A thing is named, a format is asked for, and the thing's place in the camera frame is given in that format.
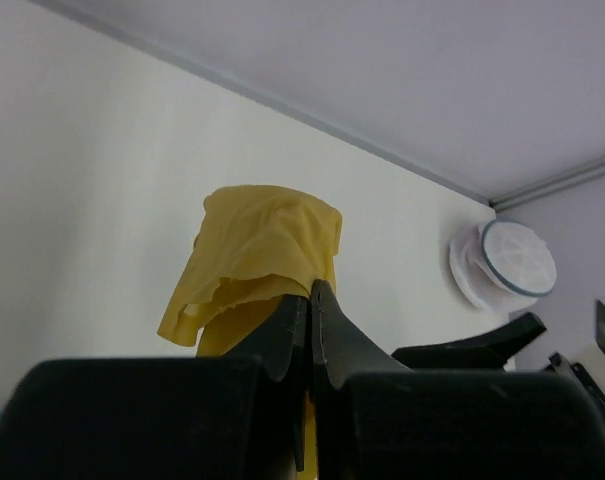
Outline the yellow bra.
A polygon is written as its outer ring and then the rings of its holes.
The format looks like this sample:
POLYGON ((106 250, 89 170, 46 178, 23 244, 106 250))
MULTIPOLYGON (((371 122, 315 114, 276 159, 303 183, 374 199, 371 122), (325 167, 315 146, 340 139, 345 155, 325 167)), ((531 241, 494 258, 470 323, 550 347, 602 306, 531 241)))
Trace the yellow bra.
POLYGON ((285 295, 335 281, 342 216, 324 201, 268 185, 223 187, 204 201, 193 251, 159 336, 219 356, 237 346, 285 295))

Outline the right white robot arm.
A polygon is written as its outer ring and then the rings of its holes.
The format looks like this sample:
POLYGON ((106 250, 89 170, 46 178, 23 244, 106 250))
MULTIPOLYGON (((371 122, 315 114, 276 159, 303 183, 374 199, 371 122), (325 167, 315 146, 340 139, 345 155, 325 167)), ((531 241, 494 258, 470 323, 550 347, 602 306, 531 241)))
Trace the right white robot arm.
MULTIPOLYGON (((541 319, 526 312, 518 318, 474 337, 433 345, 396 349, 392 357, 417 369, 497 369, 546 332, 541 319)), ((549 356, 548 372, 581 384, 605 413, 605 298, 595 301, 594 343, 569 359, 549 356)))

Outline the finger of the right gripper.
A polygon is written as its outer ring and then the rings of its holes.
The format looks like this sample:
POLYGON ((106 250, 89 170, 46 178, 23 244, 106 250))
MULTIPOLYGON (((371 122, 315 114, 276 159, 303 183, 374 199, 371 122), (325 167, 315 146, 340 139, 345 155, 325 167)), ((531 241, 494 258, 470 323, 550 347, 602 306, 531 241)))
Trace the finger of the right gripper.
POLYGON ((503 370, 509 360, 547 331, 526 312, 508 323, 470 338, 396 349, 392 357, 410 369, 503 370))

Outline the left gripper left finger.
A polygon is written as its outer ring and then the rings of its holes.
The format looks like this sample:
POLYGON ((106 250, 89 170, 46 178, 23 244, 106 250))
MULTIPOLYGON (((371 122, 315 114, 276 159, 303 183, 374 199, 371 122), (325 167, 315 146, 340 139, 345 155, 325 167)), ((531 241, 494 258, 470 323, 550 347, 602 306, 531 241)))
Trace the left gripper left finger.
POLYGON ((229 355, 258 363, 246 454, 247 473, 304 469, 309 301, 286 295, 229 355))

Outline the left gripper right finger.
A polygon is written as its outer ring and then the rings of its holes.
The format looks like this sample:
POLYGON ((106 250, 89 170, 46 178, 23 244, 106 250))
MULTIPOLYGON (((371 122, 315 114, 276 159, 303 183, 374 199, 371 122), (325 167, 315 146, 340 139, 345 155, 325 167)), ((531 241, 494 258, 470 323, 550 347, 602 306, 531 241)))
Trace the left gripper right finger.
POLYGON ((397 388, 409 370, 351 322, 328 282, 313 283, 310 306, 318 477, 374 479, 395 471, 393 437, 406 422, 397 388))

